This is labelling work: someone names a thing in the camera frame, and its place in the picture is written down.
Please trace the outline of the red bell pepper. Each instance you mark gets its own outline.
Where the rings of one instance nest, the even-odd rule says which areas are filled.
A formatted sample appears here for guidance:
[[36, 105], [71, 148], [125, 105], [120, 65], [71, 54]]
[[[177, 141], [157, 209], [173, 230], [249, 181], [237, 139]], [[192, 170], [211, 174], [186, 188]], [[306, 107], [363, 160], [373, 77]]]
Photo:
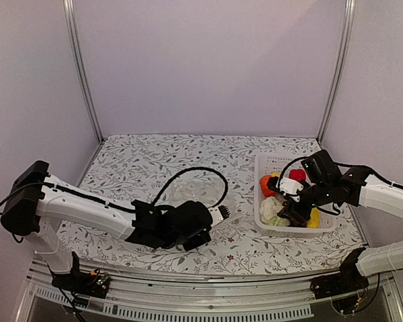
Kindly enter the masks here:
[[289, 172], [289, 178], [300, 182], [306, 180], [306, 173], [302, 169], [293, 169]]

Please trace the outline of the aluminium frame post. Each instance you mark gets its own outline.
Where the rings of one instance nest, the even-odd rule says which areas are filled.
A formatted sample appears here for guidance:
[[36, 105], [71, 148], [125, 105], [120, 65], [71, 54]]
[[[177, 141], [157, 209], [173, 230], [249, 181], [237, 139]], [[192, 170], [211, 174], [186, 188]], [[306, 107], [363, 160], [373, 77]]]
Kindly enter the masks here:
[[318, 133], [316, 136], [316, 140], [320, 146], [323, 145], [325, 141], [325, 137], [328, 131], [328, 127], [330, 124], [330, 120], [334, 111], [334, 104], [337, 99], [337, 95], [339, 92], [339, 87], [341, 84], [341, 79], [343, 75], [343, 71], [345, 69], [345, 62], [347, 58], [347, 52], [349, 49], [352, 29], [353, 29], [353, 20], [355, 16], [355, 7], [356, 0], [346, 0], [345, 1], [345, 9], [343, 15], [343, 24], [341, 29], [341, 35], [339, 39], [339, 49], [337, 54], [337, 59], [334, 64], [334, 70], [332, 74], [332, 81], [328, 90], [328, 95], [326, 99], [326, 105], [324, 108], [324, 112], [322, 114], [322, 119], [320, 123], [320, 127], [318, 129]]
[[77, 71], [77, 77], [79, 80], [79, 85], [81, 88], [81, 94], [84, 100], [85, 108], [87, 110], [87, 115], [95, 135], [96, 140], [99, 144], [104, 141], [104, 135], [101, 130], [100, 122], [95, 110], [93, 97], [91, 94], [91, 89], [89, 86], [89, 80], [87, 77], [87, 71], [85, 68], [83, 53], [81, 48], [81, 42], [79, 39], [77, 19], [75, 14], [74, 1], [64, 0], [63, 2], [64, 16], [66, 19], [66, 27], [69, 34], [69, 41], [71, 45], [71, 50], [73, 53], [73, 59], [75, 62], [75, 68]]

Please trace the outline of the right aluminium frame post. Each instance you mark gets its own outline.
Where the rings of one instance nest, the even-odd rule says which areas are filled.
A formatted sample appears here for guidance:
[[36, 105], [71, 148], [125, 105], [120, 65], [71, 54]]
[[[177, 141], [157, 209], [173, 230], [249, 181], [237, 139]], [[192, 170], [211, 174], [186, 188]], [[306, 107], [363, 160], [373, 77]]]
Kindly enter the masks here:
[[345, 1], [345, 9], [343, 15], [343, 24], [341, 29], [341, 35], [339, 39], [339, 49], [337, 54], [337, 59], [334, 64], [334, 70], [332, 74], [332, 81], [328, 90], [328, 95], [326, 99], [326, 105], [324, 108], [324, 112], [322, 114], [322, 119], [320, 123], [320, 127], [318, 129], [318, 133], [316, 136], [316, 140], [320, 146], [323, 145], [325, 141], [325, 137], [328, 131], [328, 127], [330, 124], [330, 120], [334, 111], [334, 104], [337, 99], [337, 95], [339, 92], [339, 87], [341, 84], [341, 79], [343, 75], [343, 71], [345, 69], [345, 62], [347, 58], [347, 52], [349, 49], [352, 29], [353, 29], [353, 20], [355, 16], [355, 7], [356, 0], [346, 0]]

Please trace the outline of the white cauliflower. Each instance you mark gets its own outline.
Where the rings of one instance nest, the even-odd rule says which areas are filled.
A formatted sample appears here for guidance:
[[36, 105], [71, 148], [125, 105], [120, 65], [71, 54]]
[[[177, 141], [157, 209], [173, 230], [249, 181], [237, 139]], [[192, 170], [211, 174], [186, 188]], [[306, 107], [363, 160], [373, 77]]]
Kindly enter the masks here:
[[290, 224], [289, 220], [278, 216], [282, 208], [282, 204], [275, 197], [267, 197], [259, 207], [261, 222], [269, 226], [287, 227]]

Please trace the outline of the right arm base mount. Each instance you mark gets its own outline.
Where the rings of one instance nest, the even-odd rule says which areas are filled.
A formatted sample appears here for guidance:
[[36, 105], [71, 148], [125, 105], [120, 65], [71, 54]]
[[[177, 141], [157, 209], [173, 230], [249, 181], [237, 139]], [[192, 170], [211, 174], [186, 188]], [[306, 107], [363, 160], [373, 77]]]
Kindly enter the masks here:
[[[324, 299], [360, 290], [365, 294], [369, 281], [367, 277], [360, 274], [356, 267], [358, 257], [364, 250], [365, 248], [353, 250], [343, 260], [337, 273], [313, 278], [310, 282], [310, 290], [314, 293], [315, 298]], [[332, 305], [336, 312], [351, 315], [357, 312], [362, 300], [362, 296], [354, 294], [350, 297], [334, 300]]]

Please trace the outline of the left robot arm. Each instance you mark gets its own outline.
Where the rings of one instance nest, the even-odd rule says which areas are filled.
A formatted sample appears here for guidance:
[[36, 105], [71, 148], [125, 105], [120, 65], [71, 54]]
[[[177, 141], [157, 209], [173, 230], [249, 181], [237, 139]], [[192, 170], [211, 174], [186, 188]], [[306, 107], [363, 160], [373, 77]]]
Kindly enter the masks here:
[[103, 199], [50, 174], [48, 163], [41, 160], [14, 181], [0, 206], [2, 226], [29, 241], [72, 291], [86, 286], [86, 276], [76, 269], [71, 251], [51, 228], [50, 219], [99, 229], [131, 244], [154, 249], [181, 245], [192, 250], [207, 242], [220, 217], [217, 210], [198, 201], [174, 207]]

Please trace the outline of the floral tablecloth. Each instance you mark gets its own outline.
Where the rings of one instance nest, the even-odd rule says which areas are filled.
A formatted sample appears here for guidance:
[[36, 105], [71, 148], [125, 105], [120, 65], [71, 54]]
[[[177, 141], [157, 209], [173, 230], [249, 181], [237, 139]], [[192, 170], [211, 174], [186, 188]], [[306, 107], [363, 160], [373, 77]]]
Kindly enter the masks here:
[[272, 154], [270, 172], [319, 149], [310, 138], [202, 135], [116, 135], [104, 141], [81, 188], [122, 201], [177, 206], [222, 201], [230, 217], [211, 230], [211, 241], [186, 252], [129, 244], [109, 233], [64, 221], [63, 244], [82, 259], [188, 274], [270, 275], [337, 268], [364, 244], [348, 207], [330, 217], [332, 231], [313, 238], [278, 237], [257, 227], [255, 158]]

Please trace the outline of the orange mini pumpkin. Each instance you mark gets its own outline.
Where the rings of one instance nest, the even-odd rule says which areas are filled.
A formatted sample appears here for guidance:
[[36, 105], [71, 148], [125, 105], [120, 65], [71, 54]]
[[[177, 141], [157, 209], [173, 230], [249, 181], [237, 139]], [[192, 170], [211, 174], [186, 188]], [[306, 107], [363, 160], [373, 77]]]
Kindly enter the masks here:
[[268, 186], [267, 183], [269, 182], [269, 179], [271, 178], [270, 175], [265, 175], [263, 176], [260, 181], [260, 188], [261, 188], [261, 193], [263, 194], [264, 197], [268, 198], [268, 197], [274, 197], [275, 196], [275, 192], [272, 191]]

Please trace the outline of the clear zip top bag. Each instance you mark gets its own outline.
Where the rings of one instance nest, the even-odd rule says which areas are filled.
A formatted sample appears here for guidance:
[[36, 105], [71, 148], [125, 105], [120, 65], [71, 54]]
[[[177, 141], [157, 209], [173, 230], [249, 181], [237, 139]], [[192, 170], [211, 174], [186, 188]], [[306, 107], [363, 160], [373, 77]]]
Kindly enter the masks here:
[[178, 178], [166, 191], [167, 202], [178, 206], [186, 201], [199, 201], [207, 208], [220, 200], [224, 183], [218, 178]]

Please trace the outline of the purple grape bunch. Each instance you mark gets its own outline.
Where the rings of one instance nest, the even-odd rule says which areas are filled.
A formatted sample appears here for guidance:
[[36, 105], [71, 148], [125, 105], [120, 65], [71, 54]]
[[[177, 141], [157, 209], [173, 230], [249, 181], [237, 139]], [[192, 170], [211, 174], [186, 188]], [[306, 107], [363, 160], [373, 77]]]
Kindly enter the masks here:
[[289, 219], [290, 227], [307, 227], [309, 219], [304, 217]]

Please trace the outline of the white plastic basket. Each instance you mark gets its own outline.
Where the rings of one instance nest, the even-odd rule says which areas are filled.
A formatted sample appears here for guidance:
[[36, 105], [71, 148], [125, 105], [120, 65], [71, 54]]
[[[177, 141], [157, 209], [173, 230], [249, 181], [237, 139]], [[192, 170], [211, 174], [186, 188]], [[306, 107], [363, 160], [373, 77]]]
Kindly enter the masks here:
[[336, 213], [317, 209], [304, 190], [310, 178], [300, 161], [268, 153], [255, 156], [254, 216], [262, 234], [314, 238], [337, 228]]

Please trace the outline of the yellow lemon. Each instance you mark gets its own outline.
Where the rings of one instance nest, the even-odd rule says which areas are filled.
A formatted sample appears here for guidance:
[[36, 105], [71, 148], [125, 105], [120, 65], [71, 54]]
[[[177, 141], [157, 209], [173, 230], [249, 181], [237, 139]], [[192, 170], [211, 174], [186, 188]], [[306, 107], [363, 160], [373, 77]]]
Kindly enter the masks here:
[[320, 227], [320, 211], [316, 208], [311, 210], [310, 219], [306, 224], [307, 228], [317, 229]]

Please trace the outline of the aluminium front rail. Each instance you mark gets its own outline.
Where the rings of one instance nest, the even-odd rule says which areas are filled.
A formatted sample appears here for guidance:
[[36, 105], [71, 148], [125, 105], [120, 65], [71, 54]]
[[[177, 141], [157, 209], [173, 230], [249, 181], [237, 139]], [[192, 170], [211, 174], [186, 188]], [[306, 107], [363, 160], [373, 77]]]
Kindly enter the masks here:
[[24, 281], [16, 321], [403, 321], [403, 302], [390, 273], [361, 291], [362, 310], [336, 311], [351, 293], [317, 299], [317, 272], [286, 275], [212, 275], [159, 272], [83, 260], [81, 269], [110, 275], [104, 299], [70, 306], [35, 259]]

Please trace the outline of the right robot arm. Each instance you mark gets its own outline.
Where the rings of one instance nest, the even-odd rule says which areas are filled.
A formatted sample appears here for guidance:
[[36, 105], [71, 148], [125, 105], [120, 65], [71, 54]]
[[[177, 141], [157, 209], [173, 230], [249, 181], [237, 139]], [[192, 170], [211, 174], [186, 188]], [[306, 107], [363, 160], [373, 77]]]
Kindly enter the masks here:
[[[284, 173], [267, 181], [269, 190], [285, 197], [279, 217], [297, 226], [307, 224], [313, 209], [332, 205], [330, 215], [346, 203], [389, 213], [403, 219], [403, 185], [390, 181], [374, 169], [363, 165], [335, 162], [326, 150], [297, 159], [308, 180], [294, 180]], [[360, 248], [349, 254], [334, 278], [339, 292], [349, 292], [359, 283], [360, 276], [371, 276], [403, 269], [403, 241], [377, 248]]]

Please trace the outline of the left aluminium frame post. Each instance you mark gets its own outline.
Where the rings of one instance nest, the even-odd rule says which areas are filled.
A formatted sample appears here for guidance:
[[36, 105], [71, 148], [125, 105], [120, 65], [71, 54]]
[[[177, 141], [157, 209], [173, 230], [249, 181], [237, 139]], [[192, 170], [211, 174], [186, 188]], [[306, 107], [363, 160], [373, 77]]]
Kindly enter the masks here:
[[96, 140], [99, 144], [104, 141], [104, 135], [101, 130], [100, 122], [95, 110], [93, 97], [91, 94], [91, 89], [89, 86], [89, 80], [87, 77], [87, 71], [85, 68], [83, 53], [81, 48], [81, 42], [79, 39], [77, 19], [75, 14], [74, 1], [64, 0], [63, 2], [64, 16], [66, 19], [66, 27], [69, 34], [69, 41], [71, 45], [71, 50], [73, 53], [73, 59], [75, 62], [75, 68], [77, 71], [77, 77], [79, 80], [79, 85], [81, 88], [81, 94], [84, 100], [85, 108], [87, 110], [87, 115], [95, 135]]

